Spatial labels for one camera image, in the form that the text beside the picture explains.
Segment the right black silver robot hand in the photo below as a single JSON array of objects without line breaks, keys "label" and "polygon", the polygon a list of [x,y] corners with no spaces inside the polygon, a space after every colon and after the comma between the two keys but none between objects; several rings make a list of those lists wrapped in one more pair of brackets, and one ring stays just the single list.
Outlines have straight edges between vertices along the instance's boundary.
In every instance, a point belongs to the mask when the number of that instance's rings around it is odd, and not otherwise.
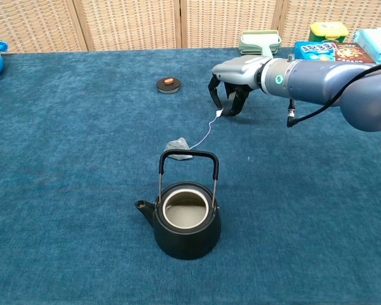
[{"label": "right black silver robot hand", "polygon": [[[241,112],[250,92],[261,89],[259,78],[264,65],[270,60],[271,57],[243,55],[212,68],[208,90],[221,116],[231,117]],[[221,82],[225,85],[228,100],[232,101],[230,109],[223,108],[218,97],[217,87]]]}]

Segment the tea bag with string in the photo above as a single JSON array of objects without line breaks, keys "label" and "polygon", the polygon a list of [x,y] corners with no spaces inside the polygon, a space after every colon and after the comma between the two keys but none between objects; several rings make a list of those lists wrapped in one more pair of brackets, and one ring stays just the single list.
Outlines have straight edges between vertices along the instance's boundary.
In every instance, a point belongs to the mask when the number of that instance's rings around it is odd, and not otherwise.
[{"label": "tea bag with string", "polygon": [[[175,149],[176,150],[179,149],[179,150],[191,151],[194,148],[196,148],[197,146],[199,146],[209,136],[209,134],[211,133],[212,124],[222,115],[223,111],[224,111],[224,109],[220,109],[220,110],[216,111],[215,118],[208,123],[208,131],[207,131],[206,135],[198,143],[194,144],[193,146],[189,146],[187,141],[183,137],[180,137],[176,140],[169,141],[164,148],[164,152],[167,150],[175,150]],[[169,155],[169,158],[182,161],[182,160],[192,159],[193,156],[191,156],[189,154],[188,155],[172,154],[172,155]]]}]

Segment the black teapot lid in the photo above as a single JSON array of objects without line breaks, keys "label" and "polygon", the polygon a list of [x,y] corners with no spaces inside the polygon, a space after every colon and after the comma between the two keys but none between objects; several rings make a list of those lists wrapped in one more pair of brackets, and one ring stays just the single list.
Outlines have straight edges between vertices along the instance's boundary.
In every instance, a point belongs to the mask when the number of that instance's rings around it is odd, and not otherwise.
[{"label": "black teapot lid", "polygon": [[157,89],[164,94],[172,94],[179,90],[181,82],[178,78],[165,77],[157,81]]}]

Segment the green lint roller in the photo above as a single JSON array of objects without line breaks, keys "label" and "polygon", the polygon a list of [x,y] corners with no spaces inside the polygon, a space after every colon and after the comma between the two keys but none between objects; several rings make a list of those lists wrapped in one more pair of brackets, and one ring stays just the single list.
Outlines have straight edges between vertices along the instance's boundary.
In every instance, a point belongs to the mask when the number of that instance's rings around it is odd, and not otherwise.
[{"label": "green lint roller", "polygon": [[245,30],[239,37],[238,49],[242,55],[260,55],[272,58],[281,46],[278,30]]}]

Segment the blue cookie box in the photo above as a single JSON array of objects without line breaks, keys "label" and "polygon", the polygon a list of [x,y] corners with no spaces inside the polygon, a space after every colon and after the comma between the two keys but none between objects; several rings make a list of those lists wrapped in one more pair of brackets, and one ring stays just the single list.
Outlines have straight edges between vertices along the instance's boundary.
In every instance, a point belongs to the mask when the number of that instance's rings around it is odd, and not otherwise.
[{"label": "blue cookie box", "polygon": [[333,41],[297,41],[293,48],[296,59],[374,64],[367,52],[357,43]]}]

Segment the yellow lidded container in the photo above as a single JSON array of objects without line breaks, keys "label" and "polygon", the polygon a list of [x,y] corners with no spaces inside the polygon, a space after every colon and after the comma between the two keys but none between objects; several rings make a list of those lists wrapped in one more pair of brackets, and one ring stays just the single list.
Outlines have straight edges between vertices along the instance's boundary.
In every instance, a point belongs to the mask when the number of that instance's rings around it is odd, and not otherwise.
[{"label": "yellow lidded container", "polygon": [[314,22],[310,24],[309,41],[343,42],[349,31],[342,22]]}]

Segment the bamboo folding screen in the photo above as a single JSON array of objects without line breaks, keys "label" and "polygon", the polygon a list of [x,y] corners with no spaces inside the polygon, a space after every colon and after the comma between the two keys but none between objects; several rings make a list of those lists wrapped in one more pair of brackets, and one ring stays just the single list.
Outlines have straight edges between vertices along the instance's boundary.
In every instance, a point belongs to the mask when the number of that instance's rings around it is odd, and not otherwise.
[{"label": "bamboo folding screen", "polygon": [[12,53],[226,48],[245,30],[292,46],[314,22],[381,27],[381,0],[0,0]]}]

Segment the light blue wipes pack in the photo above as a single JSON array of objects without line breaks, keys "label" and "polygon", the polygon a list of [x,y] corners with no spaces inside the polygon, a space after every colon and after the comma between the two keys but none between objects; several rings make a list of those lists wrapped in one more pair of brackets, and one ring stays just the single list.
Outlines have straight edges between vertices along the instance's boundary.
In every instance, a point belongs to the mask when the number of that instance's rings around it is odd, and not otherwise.
[{"label": "light blue wipes pack", "polygon": [[353,41],[374,60],[381,64],[381,27],[360,29],[353,35]]}]

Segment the blue table cloth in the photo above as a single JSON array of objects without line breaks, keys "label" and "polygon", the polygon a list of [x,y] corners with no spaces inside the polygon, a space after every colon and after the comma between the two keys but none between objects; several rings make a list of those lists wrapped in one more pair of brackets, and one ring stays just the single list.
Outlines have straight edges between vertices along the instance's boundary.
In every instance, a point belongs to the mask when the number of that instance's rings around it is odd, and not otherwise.
[{"label": "blue table cloth", "polygon": [[[288,101],[253,91],[198,146],[220,161],[220,241],[194,261],[154,241],[134,203],[169,141],[206,135],[211,68],[236,55],[4,55],[0,305],[381,305],[381,132],[337,108],[288,128]],[[168,159],[163,184],[212,187],[212,170]]]}]

